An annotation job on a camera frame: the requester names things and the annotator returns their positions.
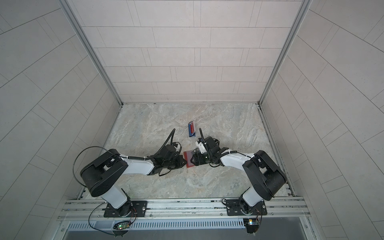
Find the red card holder wallet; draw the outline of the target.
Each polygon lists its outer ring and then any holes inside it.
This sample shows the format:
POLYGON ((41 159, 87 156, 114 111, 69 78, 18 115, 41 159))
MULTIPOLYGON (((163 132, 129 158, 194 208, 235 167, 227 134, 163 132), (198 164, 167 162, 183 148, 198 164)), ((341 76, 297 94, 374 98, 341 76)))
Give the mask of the red card holder wallet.
POLYGON ((195 166, 195 164, 193 163, 194 154, 195 154, 194 150, 184 152, 184 159, 187 161, 187 164, 186 164, 187 168, 192 168, 195 166))

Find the red credit card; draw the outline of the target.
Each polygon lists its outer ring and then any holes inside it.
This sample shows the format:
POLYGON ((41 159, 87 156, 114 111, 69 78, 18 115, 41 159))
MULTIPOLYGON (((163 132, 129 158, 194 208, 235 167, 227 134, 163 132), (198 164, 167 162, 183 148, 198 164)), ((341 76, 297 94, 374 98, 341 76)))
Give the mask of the red credit card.
POLYGON ((191 134, 194 135, 195 134, 195 127, 194 127, 193 122, 191 122, 191 124, 190 124, 190 130, 191 130, 191 134))

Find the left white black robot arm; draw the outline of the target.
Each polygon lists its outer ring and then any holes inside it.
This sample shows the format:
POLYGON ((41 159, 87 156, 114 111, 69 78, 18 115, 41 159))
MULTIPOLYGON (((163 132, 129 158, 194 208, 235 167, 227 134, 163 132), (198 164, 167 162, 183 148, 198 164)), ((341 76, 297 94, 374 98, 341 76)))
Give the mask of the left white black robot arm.
POLYGON ((116 182, 122 175, 141 174, 152 176, 160 174, 163 169, 169 171, 180 169, 187 164, 179 150, 181 147, 165 145, 154 155, 134 157, 121 155, 116 149, 106 152, 86 165, 80 176, 92 197, 105 200, 114 216, 125 217, 133 212, 133 204, 116 182))

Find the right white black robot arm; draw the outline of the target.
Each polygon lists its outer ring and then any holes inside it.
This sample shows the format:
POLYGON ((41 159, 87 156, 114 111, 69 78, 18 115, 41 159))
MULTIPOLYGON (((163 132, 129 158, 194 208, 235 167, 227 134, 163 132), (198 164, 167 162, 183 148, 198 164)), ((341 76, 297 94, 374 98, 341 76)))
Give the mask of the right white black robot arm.
POLYGON ((199 138, 191 162, 195 166, 232 167, 246 173, 252 186, 239 197, 239 208, 245 215, 263 214, 263 201, 269 201, 287 182, 285 173, 264 151, 243 154, 221 148, 212 137, 199 138))

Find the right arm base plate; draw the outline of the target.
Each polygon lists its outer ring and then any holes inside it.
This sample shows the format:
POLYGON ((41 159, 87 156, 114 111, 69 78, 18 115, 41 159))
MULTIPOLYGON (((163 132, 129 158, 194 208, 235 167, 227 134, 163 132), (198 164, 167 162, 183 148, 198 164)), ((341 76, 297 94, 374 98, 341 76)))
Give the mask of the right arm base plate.
POLYGON ((221 199, 221 202, 226 207, 228 216, 265 216, 268 214, 264 201, 260 201, 254 206, 249 206, 240 199, 221 199))

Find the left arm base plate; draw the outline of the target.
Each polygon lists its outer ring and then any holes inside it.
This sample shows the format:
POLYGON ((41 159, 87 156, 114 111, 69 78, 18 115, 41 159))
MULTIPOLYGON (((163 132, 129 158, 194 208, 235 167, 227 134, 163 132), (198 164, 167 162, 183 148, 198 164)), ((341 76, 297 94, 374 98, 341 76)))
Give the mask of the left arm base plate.
POLYGON ((110 203, 104 209, 104 218, 144 217, 147 210, 147 201, 128 200, 120 208, 115 209, 110 203))

